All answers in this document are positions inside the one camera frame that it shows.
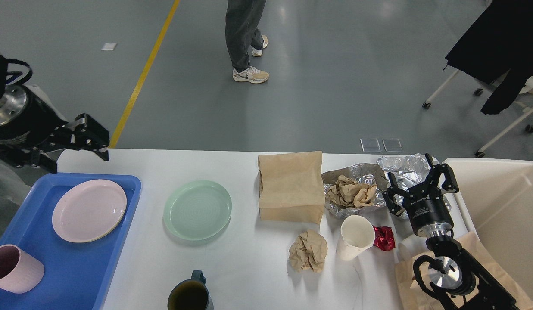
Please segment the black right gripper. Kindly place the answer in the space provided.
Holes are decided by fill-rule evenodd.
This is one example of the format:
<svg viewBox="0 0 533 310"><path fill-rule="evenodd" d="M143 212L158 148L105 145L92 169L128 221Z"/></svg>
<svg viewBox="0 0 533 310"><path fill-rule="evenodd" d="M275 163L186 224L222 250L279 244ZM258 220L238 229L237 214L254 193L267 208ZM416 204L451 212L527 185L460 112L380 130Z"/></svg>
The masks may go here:
<svg viewBox="0 0 533 310"><path fill-rule="evenodd" d="M396 195L404 196L405 190L399 188L396 176L388 172L389 186L382 193L389 212L397 217L407 211L413 232L418 237L427 237L432 231L451 231L454 222L443 200L445 193L457 193L459 187L453 169L448 164L433 164L433 157L424 154L430 167L424 182L427 186L413 186L408 189L409 198L404 198L402 206L398 204ZM444 176L442 187L439 188L440 176Z"/></svg>

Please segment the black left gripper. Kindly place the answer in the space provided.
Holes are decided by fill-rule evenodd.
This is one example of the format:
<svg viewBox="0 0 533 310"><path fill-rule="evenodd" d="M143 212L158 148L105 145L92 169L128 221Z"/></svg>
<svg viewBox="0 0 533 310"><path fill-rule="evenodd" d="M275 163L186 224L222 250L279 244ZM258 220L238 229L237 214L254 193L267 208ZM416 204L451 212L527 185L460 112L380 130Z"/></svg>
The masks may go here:
<svg viewBox="0 0 533 310"><path fill-rule="evenodd" d="M68 122L39 97L35 88L8 85L0 99L0 160L12 167L41 167L57 173L48 153L60 149L93 151L109 160L109 131L87 113Z"/></svg>

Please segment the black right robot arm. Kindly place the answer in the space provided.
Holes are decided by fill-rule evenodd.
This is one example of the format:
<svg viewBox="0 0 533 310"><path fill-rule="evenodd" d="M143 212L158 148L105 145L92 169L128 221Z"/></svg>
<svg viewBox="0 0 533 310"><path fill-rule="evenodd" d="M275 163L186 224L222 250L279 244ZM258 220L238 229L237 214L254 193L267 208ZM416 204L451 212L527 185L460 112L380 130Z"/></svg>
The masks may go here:
<svg viewBox="0 0 533 310"><path fill-rule="evenodd" d="M453 237L454 222L443 200L444 194L459 192L453 169L424 156L430 167L424 181L402 189L390 172L390 186L383 192L389 212L400 216L406 211L414 234L426 238L434 254L414 261L418 286L446 310L457 309L453 297L465 298L475 289L477 294L465 299L462 310L515 310L516 299Z"/></svg>

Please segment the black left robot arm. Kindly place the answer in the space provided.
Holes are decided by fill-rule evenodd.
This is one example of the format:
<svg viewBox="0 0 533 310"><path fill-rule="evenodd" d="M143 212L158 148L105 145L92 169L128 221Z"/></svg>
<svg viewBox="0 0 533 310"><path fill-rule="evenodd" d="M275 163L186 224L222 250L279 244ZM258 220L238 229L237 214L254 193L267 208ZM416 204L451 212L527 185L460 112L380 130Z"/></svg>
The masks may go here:
<svg viewBox="0 0 533 310"><path fill-rule="evenodd" d="M0 160L57 172L50 153L86 150L109 160L109 132L87 113L64 117L40 88L27 86L30 65L0 54Z"/></svg>

